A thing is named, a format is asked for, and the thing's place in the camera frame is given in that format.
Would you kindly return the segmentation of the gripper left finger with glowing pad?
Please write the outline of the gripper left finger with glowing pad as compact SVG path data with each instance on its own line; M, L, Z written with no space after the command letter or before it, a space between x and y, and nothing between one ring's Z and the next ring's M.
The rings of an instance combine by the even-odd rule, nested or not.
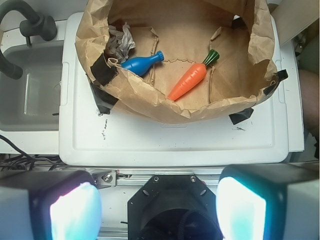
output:
M102 201L89 172L1 172L2 240L95 240L101 224Z

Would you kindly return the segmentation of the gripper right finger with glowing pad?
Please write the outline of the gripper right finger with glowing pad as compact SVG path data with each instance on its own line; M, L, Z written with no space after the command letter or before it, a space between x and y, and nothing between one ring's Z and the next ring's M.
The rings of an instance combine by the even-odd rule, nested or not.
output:
M227 240L318 240L318 163L230 164L216 190Z

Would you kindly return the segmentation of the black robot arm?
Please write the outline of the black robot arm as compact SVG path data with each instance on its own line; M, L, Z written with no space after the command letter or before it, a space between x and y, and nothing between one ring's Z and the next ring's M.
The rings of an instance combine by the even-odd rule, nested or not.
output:
M3 240L95 240L98 182L85 170L3 171ZM127 202L130 240L317 240L317 162L230 164L212 192L195 175L154 175Z

